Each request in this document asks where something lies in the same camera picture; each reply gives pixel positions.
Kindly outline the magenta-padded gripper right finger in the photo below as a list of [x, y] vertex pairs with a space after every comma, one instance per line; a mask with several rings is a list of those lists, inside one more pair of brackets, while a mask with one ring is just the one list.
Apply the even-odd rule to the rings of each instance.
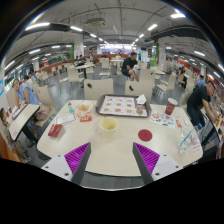
[[169, 155], [160, 155], [138, 143], [133, 143], [132, 152], [145, 185], [182, 169], [182, 166]]

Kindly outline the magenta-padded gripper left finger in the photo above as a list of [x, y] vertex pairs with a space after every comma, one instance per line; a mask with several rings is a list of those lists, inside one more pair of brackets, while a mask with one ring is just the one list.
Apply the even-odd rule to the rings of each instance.
[[42, 169], [79, 185], [91, 154], [91, 143], [81, 145], [65, 155], [58, 154], [49, 160]]

